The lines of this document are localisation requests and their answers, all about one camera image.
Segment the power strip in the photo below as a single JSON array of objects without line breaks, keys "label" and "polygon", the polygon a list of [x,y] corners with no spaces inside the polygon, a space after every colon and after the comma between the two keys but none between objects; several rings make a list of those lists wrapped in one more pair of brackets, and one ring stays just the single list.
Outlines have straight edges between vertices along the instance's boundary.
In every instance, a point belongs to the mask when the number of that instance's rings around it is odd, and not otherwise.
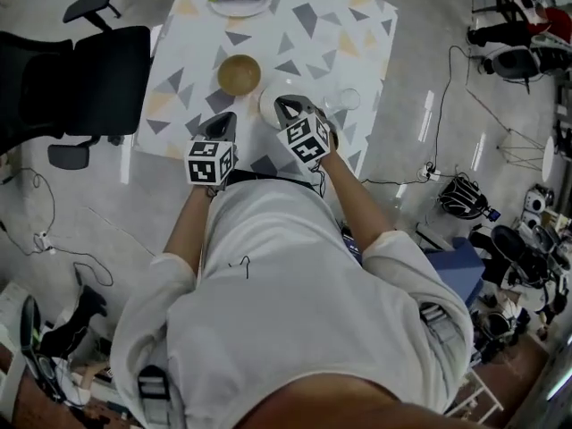
[{"label": "power strip", "polygon": [[433,173],[427,171],[427,167],[423,168],[417,173],[420,181],[438,181],[441,178],[441,171],[435,170]]}]

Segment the white plate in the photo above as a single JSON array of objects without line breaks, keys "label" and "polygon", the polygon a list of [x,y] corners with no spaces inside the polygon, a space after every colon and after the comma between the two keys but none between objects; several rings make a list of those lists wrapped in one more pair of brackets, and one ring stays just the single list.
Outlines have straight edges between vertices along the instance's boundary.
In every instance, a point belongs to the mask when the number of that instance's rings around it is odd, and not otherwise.
[{"label": "white plate", "polygon": [[312,91],[308,90],[307,85],[301,80],[295,80],[293,78],[278,78],[274,80],[260,95],[260,113],[266,122],[278,130],[280,130],[280,122],[274,110],[274,102],[279,96],[288,94],[306,96],[312,100],[312,102],[317,103]]},{"label": "white plate", "polygon": [[217,0],[209,3],[213,11],[231,18],[254,16],[270,6],[270,0]]}]

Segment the black office chair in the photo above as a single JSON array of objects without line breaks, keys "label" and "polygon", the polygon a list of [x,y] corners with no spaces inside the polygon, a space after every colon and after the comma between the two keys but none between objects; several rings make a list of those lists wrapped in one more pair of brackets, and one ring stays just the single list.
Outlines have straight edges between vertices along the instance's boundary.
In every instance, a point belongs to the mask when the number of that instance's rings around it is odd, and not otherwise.
[{"label": "black office chair", "polygon": [[101,137],[119,144],[135,133],[151,66],[150,30],[111,30],[97,14],[108,5],[79,0],[68,8],[64,22],[84,17],[103,31],[75,46],[0,32],[0,155],[36,137],[90,137],[48,148],[52,165],[79,170]]}]

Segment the chair wheel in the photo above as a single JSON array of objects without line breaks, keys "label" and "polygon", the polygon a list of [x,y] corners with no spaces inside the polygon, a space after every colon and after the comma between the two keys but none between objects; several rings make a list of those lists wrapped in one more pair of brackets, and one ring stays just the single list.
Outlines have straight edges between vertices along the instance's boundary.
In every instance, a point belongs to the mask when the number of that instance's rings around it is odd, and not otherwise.
[{"label": "chair wheel", "polygon": [[109,141],[115,147],[118,147],[123,143],[124,137],[121,136],[114,136],[114,137],[107,137],[107,141]]}]

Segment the sleeve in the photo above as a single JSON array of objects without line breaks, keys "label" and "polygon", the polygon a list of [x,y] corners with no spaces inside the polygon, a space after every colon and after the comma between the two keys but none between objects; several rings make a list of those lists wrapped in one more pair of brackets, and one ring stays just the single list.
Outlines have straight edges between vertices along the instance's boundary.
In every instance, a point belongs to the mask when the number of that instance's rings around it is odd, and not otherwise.
[{"label": "sleeve", "polygon": [[419,305],[450,404],[467,372],[473,348],[473,323],[465,303],[403,231],[382,234],[366,249],[363,258],[369,273],[403,289]]},{"label": "sleeve", "polygon": [[137,385],[139,372],[158,350],[164,349],[169,308],[179,297],[192,292],[196,283],[196,275],[183,259],[162,254],[153,260],[146,280],[123,309],[115,330],[110,366],[117,391],[140,422],[145,421],[145,415]]}]

